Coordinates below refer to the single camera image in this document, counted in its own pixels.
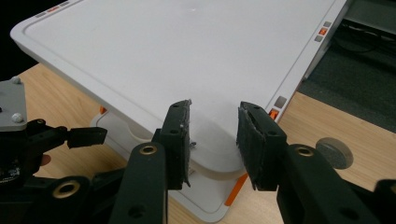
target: white base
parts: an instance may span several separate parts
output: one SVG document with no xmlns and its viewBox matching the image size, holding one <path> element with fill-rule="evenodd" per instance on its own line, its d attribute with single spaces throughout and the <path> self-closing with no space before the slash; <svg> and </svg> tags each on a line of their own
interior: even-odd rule
<svg viewBox="0 0 396 224">
<path fill-rule="evenodd" d="M 134 147 L 148 140 L 133 137 L 129 126 L 110 112 L 96 116 L 91 126 L 106 128 L 106 143 L 125 160 L 129 160 Z M 170 190 L 169 195 L 203 222 L 219 222 L 228 211 L 229 206 L 224 203 L 237 179 L 214 180 L 193 171 L 189 175 L 189 181 L 190 188 L 184 184 L 182 190 Z"/>
</svg>

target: floor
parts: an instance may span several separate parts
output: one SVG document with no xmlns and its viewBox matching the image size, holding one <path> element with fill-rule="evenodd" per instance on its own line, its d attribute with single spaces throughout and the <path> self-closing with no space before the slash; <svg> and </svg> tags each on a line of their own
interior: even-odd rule
<svg viewBox="0 0 396 224">
<path fill-rule="evenodd" d="M 343 21 L 298 91 L 396 133 L 394 37 Z"/>
</svg>

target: black metal bracket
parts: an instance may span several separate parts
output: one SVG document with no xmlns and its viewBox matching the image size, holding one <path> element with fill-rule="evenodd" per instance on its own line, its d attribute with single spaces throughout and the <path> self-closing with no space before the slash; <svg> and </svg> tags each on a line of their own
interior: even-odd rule
<svg viewBox="0 0 396 224">
<path fill-rule="evenodd" d="M 352 186 L 319 151 L 289 146 L 258 105 L 241 103 L 237 136 L 253 188 L 278 190 L 285 223 L 396 223 L 396 180 L 379 181 L 374 192 Z"/>
<path fill-rule="evenodd" d="M 1 191 L 0 211 L 7 213 L 0 212 L 3 216 L 0 220 L 6 223 L 167 223 L 167 191 L 181 189 L 184 182 L 189 185 L 190 104 L 191 101 L 186 100 L 171 105 L 163 127 L 156 130 L 151 142 L 133 149 L 125 169 L 98 174 L 93 180 L 84 176 L 62 179 L 27 176 L 22 186 L 13 185 Z M 106 135 L 96 128 L 68 132 L 65 127 L 54 129 L 46 126 L 42 119 L 34 120 L 18 137 L 5 138 L 22 148 L 19 154 L 7 155 L 27 158 L 25 161 L 36 157 L 41 160 L 43 152 L 65 140 L 69 147 L 89 146 L 103 143 L 103 134 Z M 18 145 L 16 139 L 27 140 Z"/>
<path fill-rule="evenodd" d="M 0 190 L 21 187 L 40 167 L 43 153 L 64 144 L 69 148 L 103 144 L 107 130 L 98 127 L 67 131 L 43 119 L 31 120 L 22 131 L 0 132 Z"/>
</svg>

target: gray button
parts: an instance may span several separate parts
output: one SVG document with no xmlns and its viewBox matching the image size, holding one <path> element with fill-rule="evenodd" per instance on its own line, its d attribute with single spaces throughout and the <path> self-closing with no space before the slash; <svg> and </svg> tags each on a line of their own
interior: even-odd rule
<svg viewBox="0 0 396 224">
<path fill-rule="evenodd" d="M 45 12 L 41 12 L 40 14 L 35 15 L 35 17 L 36 17 L 36 18 L 40 18 L 40 17 L 44 16 L 45 14 L 46 14 Z"/>
<path fill-rule="evenodd" d="M 63 3 L 61 3 L 59 6 L 60 6 L 60 7 L 63 7 L 63 6 L 66 6 L 67 4 L 69 4 L 69 2 L 63 2 Z"/>
<path fill-rule="evenodd" d="M 325 21 L 323 24 L 324 27 L 330 27 L 331 25 L 332 25 L 332 23 L 329 21 Z"/>
<path fill-rule="evenodd" d="M 322 41 L 323 36 L 322 35 L 317 35 L 317 37 L 315 37 L 315 41 L 320 42 Z"/>
<path fill-rule="evenodd" d="M 288 99 L 286 99 L 283 96 L 279 96 L 279 97 L 277 97 L 277 100 L 276 100 L 274 106 L 281 109 L 283 107 L 283 105 L 285 105 L 286 101 L 288 101 Z"/>
</svg>

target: cable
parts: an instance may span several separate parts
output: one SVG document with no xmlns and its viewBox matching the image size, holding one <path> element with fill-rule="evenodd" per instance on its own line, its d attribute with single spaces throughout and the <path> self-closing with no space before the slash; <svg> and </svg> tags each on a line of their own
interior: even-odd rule
<svg viewBox="0 0 396 224">
<path fill-rule="evenodd" d="M 333 43 L 339 48 L 353 52 L 353 53 L 367 53 L 374 50 L 382 51 L 392 56 L 396 56 L 396 39 L 390 36 L 383 36 L 381 33 L 374 29 L 365 29 L 358 27 L 348 22 L 343 22 L 340 26 L 339 32 L 347 32 L 349 38 L 351 38 L 357 44 L 363 44 L 365 49 L 352 49 L 341 44 L 340 39 L 336 36 L 333 39 Z"/>
</svg>

